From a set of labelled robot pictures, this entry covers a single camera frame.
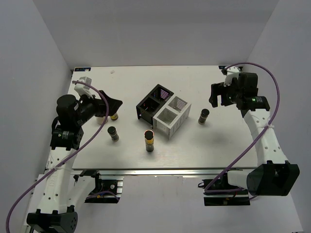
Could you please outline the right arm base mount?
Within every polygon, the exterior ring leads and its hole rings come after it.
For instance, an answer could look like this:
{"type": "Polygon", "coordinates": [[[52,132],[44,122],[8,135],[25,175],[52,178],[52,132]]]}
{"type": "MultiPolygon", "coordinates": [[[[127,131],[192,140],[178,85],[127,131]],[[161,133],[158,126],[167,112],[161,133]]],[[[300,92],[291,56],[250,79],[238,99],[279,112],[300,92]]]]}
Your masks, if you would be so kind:
{"type": "Polygon", "coordinates": [[[206,192],[205,187],[212,179],[203,179],[197,187],[203,189],[204,206],[249,206],[250,197],[247,190],[238,190],[229,185],[224,177],[218,179],[206,192]]]}

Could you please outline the yellow-label condiment bottle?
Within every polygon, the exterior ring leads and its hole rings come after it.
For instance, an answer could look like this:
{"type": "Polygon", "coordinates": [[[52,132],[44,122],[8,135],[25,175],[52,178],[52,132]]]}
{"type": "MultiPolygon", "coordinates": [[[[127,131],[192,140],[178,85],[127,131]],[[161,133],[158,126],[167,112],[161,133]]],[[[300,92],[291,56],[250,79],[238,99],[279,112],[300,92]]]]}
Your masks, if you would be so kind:
{"type": "Polygon", "coordinates": [[[115,120],[117,120],[118,118],[119,118],[118,113],[115,113],[114,115],[110,116],[110,119],[111,119],[112,121],[115,121],[115,120]]]}

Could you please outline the gold-rimmed dark spice bottle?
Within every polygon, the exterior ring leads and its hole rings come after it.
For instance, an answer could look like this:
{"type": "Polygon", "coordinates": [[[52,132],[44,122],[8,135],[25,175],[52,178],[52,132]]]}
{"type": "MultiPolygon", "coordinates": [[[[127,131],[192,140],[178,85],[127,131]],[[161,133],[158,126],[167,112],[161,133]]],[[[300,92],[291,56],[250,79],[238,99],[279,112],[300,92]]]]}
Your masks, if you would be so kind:
{"type": "Polygon", "coordinates": [[[144,132],[145,147],[147,152],[154,151],[154,132],[152,130],[146,130],[144,132]]]}

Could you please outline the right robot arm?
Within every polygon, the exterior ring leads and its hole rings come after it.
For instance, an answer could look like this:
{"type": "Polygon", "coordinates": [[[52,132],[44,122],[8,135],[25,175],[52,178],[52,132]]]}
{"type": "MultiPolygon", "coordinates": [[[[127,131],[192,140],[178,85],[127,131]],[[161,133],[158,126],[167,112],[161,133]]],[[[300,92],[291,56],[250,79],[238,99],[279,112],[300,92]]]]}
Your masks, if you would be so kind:
{"type": "Polygon", "coordinates": [[[212,107],[236,105],[253,138],[258,166],[253,170],[227,170],[219,181],[224,193],[236,188],[246,189],[252,196],[286,196],[297,180],[300,170],[291,164],[277,140],[271,120],[270,106],[258,96],[256,73],[239,73],[225,82],[211,85],[209,102],[212,107]]]}

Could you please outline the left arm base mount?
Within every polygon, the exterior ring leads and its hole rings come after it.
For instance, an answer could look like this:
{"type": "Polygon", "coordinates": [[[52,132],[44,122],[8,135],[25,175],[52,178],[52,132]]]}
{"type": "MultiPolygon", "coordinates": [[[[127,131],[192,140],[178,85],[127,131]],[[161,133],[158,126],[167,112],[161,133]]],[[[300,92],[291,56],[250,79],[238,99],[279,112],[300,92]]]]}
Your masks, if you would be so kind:
{"type": "Polygon", "coordinates": [[[89,193],[89,196],[95,195],[99,192],[105,192],[103,194],[97,194],[92,198],[87,198],[85,203],[118,203],[119,201],[114,197],[121,197],[123,178],[109,178],[102,177],[99,172],[94,177],[95,184],[94,189],[89,193]]]}

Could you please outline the black-cap spice bottle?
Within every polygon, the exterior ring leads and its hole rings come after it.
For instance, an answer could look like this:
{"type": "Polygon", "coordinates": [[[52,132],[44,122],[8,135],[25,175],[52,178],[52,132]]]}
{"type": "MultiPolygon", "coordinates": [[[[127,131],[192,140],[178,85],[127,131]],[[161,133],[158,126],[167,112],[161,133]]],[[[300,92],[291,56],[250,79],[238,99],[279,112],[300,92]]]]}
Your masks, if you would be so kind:
{"type": "Polygon", "coordinates": [[[112,141],[117,142],[119,140],[119,135],[117,134],[117,130],[114,126],[108,127],[107,132],[110,135],[112,141]]]}

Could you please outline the white two-slot organizer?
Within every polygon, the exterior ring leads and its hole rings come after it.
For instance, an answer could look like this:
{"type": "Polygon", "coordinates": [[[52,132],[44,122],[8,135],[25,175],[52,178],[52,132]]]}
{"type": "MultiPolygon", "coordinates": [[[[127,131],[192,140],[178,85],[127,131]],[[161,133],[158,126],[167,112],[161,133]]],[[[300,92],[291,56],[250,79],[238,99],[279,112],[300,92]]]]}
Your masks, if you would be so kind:
{"type": "Polygon", "coordinates": [[[153,116],[153,129],[170,139],[189,117],[190,109],[191,103],[173,95],[153,116]]]}

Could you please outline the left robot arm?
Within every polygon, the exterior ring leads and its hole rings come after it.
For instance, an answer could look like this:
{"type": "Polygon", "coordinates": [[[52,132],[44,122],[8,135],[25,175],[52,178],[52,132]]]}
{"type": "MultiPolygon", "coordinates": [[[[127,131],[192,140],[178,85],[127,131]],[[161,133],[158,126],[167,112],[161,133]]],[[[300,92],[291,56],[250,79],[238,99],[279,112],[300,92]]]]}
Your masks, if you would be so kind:
{"type": "Polygon", "coordinates": [[[77,210],[88,196],[103,188],[98,171],[82,172],[75,177],[75,185],[68,190],[76,152],[81,148],[82,126],[92,117],[114,115],[121,100],[110,98],[100,91],[105,100],[85,92],[76,99],[66,94],[57,100],[57,117],[52,125],[50,163],[41,201],[34,213],[27,215],[27,224],[39,233],[72,233],[78,223],[77,210]]]}

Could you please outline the black two-slot organizer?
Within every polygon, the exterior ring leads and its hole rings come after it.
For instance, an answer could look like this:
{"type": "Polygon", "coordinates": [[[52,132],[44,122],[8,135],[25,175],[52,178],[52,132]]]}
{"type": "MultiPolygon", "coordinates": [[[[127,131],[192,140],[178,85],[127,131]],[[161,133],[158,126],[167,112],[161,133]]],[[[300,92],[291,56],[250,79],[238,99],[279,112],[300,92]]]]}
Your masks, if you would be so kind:
{"type": "Polygon", "coordinates": [[[153,128],[153,117],[173,94],[173,91],[157,84],[136,106],[138,119],[142,118],[153,128]]]}

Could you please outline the blue label sticker left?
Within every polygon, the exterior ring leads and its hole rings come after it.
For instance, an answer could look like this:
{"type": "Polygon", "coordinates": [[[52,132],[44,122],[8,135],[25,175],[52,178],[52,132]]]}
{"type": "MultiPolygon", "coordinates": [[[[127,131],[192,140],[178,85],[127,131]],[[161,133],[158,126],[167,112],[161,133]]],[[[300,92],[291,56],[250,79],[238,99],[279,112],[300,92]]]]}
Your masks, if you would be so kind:
{"type": "Polygon", "coordinates": [[[76,67],[74,72],[88,72],[91,71],[91,67],[76,67]]]}

